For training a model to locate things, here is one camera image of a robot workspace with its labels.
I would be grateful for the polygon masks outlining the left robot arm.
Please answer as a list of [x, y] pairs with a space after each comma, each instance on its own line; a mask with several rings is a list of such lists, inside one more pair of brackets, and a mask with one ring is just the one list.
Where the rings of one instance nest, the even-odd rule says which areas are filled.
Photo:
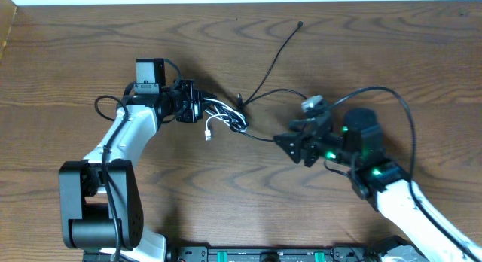
[[116, 99], [116, 115], [101, 142], [82, 160], [59, 169], [64, 244], [89, 260], [165, 261], [166, 238], [144, 226], [134, 168], [148, 141], [174, 120], [202, 117], [202, 92], [176, 77], [166, 85], [164, 58], [136, 60], [136, 80]]

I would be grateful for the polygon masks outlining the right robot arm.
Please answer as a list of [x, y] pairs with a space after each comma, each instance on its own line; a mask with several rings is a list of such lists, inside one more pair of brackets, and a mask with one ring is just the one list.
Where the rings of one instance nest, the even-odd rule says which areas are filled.
[[349, 167], [345, 176], [357, 196], [395, 224], [429, 261], [479, 261], [481, 247], [448, 221], [425, 197], [413, 174], [388, 157], [374, 111], [348, 111], [342, 132], [331, 114], [308, 111], [293, 120], [291, 132], [274, 136], [294, 163], [311, 167], [318, 159]]

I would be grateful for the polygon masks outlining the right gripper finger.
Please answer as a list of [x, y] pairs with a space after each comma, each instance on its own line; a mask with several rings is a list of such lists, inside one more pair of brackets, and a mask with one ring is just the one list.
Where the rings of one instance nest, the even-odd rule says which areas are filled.
[[274, 136], [273, 140], [294, 163], [299, 163], [304, 159], [303, 133], [284, 133]]
[[319, 123], [315, 118], [291, 120], [289, 122], [289, 129], [291, 131], [316, 131], [318, 128]]

